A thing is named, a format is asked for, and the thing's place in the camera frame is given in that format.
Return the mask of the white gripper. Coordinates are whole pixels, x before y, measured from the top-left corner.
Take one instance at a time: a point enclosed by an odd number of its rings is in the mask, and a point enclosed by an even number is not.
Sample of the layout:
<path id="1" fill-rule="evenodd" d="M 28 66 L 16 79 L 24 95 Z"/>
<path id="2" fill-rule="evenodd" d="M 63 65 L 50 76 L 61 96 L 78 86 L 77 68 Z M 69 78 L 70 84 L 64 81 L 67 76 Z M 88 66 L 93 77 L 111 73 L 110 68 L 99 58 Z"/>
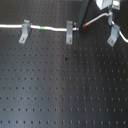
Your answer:
<path id="1" fill-rule="evenodd" d="M 100 10 L 109 6 L 111 6 L 113 9 L 119 10 L 121 0 L 95 0 L 95 2 Z M 83 0 L 81 3 L 81 7 L 77 19 L 77 28 L 79 30 L 82 30 L 84 20 L 87 16 L 90 4 L 91 4 L 91 0 Z"/>

